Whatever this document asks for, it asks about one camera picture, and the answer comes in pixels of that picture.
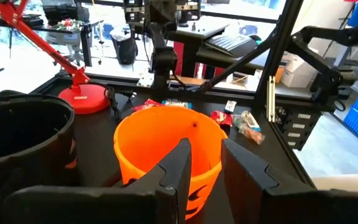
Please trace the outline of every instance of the black tabletop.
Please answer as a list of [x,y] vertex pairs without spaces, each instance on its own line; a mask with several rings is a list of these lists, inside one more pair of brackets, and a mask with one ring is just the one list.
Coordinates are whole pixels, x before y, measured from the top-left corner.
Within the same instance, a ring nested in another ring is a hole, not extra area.
[[[39,91],[34,93],[58,95],[69,83],[67,80],[58,79],[48,88],[44,88],[42,91],[41,88],[38,88]],[[153,98],[153,96],[149,93],[137,92],[137,96],[129,103],[125,96],[116,95],[122,117],[129,116],[133,112],[134,106],[143,104],[148,98]],[[179,100],[191,102],[195,111],[208,116],[214,110],[222,111],[226,104],[226,100],[201,101],[189,98],[180,98]],[[249,110],[249,107],[238,104],[235,113],[241,113],[244,110]],[[265,140],[261,145],[257,145],[239,134],[236,128],[231,128],[228,136],[276,168],[300,179],[299,171],[291,163],[263,114],[255,114],[255,118],[265,135]],[[116,126],[117,122],[112,118],[110,109],[90,115],[76,115],[74,127],[78,167],[84,186],[99,187],[119,170],[119,163],[113,150],[113,134]],[[199,214],[189,220],[189,223],[233,223],[222,172],[206,205]]]
[[[95,26],[99,21],[91,21],[89,24],[91,24],[92,26]],[[11,27],[9,24],[7,24],[3,19],[0,18],[0,26],[2,27]],[[75,33],[79,33],[80,30],[74,30],[74,31],[69,31],[69,30],[58,30],[56,28],[50,27],[48,26],[48,22],[44,21],[44,24],[41,26],[32,26],[31,29],[33,30],[37,30],[37,31],[45,31],[45,32],[56,32],[56,33],[61,33],[61,34],[75,34]]]

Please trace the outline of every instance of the computer keyboard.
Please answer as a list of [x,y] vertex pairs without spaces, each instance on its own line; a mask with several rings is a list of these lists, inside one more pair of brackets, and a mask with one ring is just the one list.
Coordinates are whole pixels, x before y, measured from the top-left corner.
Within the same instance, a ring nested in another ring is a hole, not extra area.
[[258,37],[248,37],[244,35],[217,35],[205,42],[205,45],[218,50],[232,57],[241,57],[256,48]]

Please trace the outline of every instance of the orange plastic bucket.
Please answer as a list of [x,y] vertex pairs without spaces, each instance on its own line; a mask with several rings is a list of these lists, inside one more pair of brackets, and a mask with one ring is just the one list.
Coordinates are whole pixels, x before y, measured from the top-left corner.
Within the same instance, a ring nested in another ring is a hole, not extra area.
[[188,219],[202,209],[221,171],[221,140],[227,136],[217,123],[176,106],[140,110],[118,125],[114,151],[126,184],[150,171],[182,138],[191,143]]

